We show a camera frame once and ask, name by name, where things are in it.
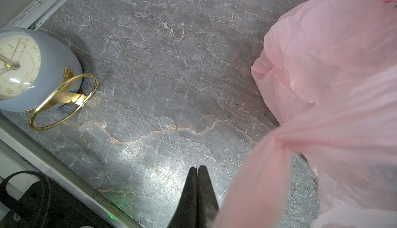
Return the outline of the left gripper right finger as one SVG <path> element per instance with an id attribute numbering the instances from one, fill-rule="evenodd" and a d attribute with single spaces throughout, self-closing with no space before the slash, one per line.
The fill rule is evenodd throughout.
<path id="1" fill-rule="evenodd" d="M 198 228 L 212 228 L 219 212 L 218 201 L 206 166 L 198 168 Z"/>

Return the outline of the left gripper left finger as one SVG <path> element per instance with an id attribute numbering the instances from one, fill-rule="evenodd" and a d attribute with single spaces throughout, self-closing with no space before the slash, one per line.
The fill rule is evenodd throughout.
<path id="1" fill-rule="evenodd" d="M 177 209 L 168 228 L 196 228 L 198 223 L 197 168 L 190 168 Z"/>

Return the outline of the pink plastic bag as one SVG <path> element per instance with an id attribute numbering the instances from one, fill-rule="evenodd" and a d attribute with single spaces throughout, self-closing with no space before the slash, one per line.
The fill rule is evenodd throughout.
<path id="1" fill-rule="evenodd" d="M 305 1 L 251 73 L 280 126 L 239 167 L 214 227 L 276 227 L 295 154 L 318 180 L 311 227 L 396 227 L 397 0 Z"/>

